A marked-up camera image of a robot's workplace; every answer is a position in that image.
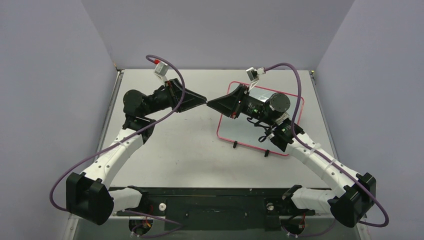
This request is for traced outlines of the pink framed whiteboard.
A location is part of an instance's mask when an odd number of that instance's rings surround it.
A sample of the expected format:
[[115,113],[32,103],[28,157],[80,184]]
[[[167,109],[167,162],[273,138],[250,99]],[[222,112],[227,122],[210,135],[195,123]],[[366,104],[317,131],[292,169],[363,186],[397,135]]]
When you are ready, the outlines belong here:
[[[227,92],[236,88],[239,84],[243,84],[249,86],[247,83],[242,83],[239,81],[232,81],[228,85]],[[262,101],[266,102],[266,100],[271,97],[274,93],[282,93],[285,94],[290,100],[290,107],[287,111],[289,114],[289,118],[291,119],[294,115],[294,109],[296,106],[298,96],[295,93],[278,91],[271,88],[266,88],[262,86],[255,86],[254,89],[251,90],[250,96]],[[302,116],[302,111],[304,107],[305,100],[301,96],[300,105],[298,112],[295,116],[296,124],[300,123],[300,119]],[[224,115],[221,115],[220,120],[218,122],[218,127],[216,130],[216,135],[219,139],[227,141],[232,144],[234,141],[237,141],[237,147],[244,146],[248,148],[252,148],[255,150],[263,151],[269,150],[269,154],[275,154],[279,156],[288,156],[288,154],[284,154],[284,152],[279,149],[277,146],[272,144],[270,140],[266,139],[263,142],[259,142],[259,138],[265,136],[265,130],[262,127],[255,127],[253,123],[250,123],[247,120],[248,116],[241,113],[238,118],[232,119],[228,118]]]

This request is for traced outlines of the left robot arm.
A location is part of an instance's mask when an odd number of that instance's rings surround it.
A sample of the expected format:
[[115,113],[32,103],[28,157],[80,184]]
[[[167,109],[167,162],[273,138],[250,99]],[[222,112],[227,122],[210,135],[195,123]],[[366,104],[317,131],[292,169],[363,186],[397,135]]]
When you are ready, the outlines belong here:
[[181,113],[207,103],[207,98],[188,89],[175,78],[152,94],[128,90],[123,96],[125,122],[112,144],[81,173],[66,179],[66,210],[94,224],[104,224],[113,213],[132,210],[143,215],[149,209],[146,192],[128,186],[110,190],[119,170],[153,134],[156,121],[147,116],[167,108]]

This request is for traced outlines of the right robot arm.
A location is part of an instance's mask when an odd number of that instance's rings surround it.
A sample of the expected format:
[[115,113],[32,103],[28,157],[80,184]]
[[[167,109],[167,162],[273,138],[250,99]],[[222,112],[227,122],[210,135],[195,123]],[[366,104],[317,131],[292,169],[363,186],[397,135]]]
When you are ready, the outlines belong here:
[[262,101],[250,96],[248,86],[240,84],[206,105],[231,119],[246,115],[254,126],[264,128],[265,139],[299,160],[329,186],[328,190],[293,186],[282,199],[287,213],[311,210],[332,214],[339,223],[353,228],[375,204],[376,179],[370,173],[360,174],[343,165],[293,123],[287,112],[291,101],[286,94],[275,92]]

